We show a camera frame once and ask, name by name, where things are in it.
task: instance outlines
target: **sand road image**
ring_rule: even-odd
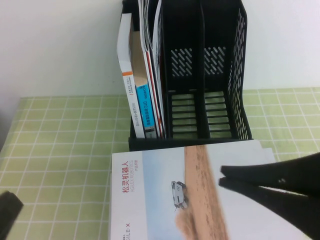
[[[179,209],[176,226],[186,240],[228,240],[206,146],[184,148],[187,208]]]

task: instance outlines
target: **book cover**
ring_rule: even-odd
[[[133,26],[131,13],[122,14],[117,39],[117,56],[120,69],[122,71],[125,92],[129,103],[135,135],[137,138],[145,138],[131,63],[132,56],[130,48],[132,47],[132,30]]]
[[[266,207],[218,185],[221,165],[271,161],[256,140],[113,154],[110,239],[306,239]]]

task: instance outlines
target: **white wall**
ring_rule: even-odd
[[[320,1],[243,0],[244,87],[320,86]],[[20,97],[124,93],[121,0],[0,1],[0,145]]]
[[[0,0],[0,147],[20,97],[124,93],[121,0]]]
[[[248,18],[244,87],[320,86],[320,1],[242,2]]]

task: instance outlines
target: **book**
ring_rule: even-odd
[[[157,88],[157,97],[160,108],[160,115],[162,120],[163,136],[166,138],[166,125],[164,120],[164,102],[163,102],[163,92],[162,92],[162,82],[160,74],[160,58],[161,58],[161,44],[162,44],[162,20],[161,20],[161,4],[162,0],[158,0],[156,11],[154,15],[154,25],[153,25],[153,36],[151,45],[151,55],[152,55],[152,65],[154,72],[154,80]]]
[[[123,82],[125,86],[125,92],[129,103],[131,117],[133,121],[133,127],[137,138],[145,138],[145,132],[143,122],[140,113],[140,107],[138,103],[138,97],[136,92],[135,79],[132,69],[132,56],[131,47],[133,32],[132,15],[131,13],[125,13],[121,15],[118,39],[117,39],[117,56],[122,72]]]
[[[147,71],[140,42],[140,32],[132,33],[132,68],[135,88],[146,138],[157,138]]]
[[[110,239],[306,239],[279,215],[218,184],[222,165],[272,162],[257,140],[115,153]]]
[[[154,70],[152,64],[152,56],[150,54],[150,33],[149,33],[149,23],[147,18],[149,1],[138,0],[139,8],[139,28],[140,28],[140,41],[143,52],[143,59],[147,74],[147,81],[150,89],[150,97],[152,103],[152,109],[155,118],[155,128],[157,136],[159,138],[164,137],[163,123],[164,119],[161,116],[159,110],[159,99],[157,96],[157,87],[155,83]]]

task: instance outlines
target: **table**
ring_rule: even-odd
[[[320,88],[245,90],[252,136],[277,161],[319,152]],[[111,154],[127,152],[124,95],[22,98],[0,153],[0,192],[24,207],[9,240],[108,239]]]

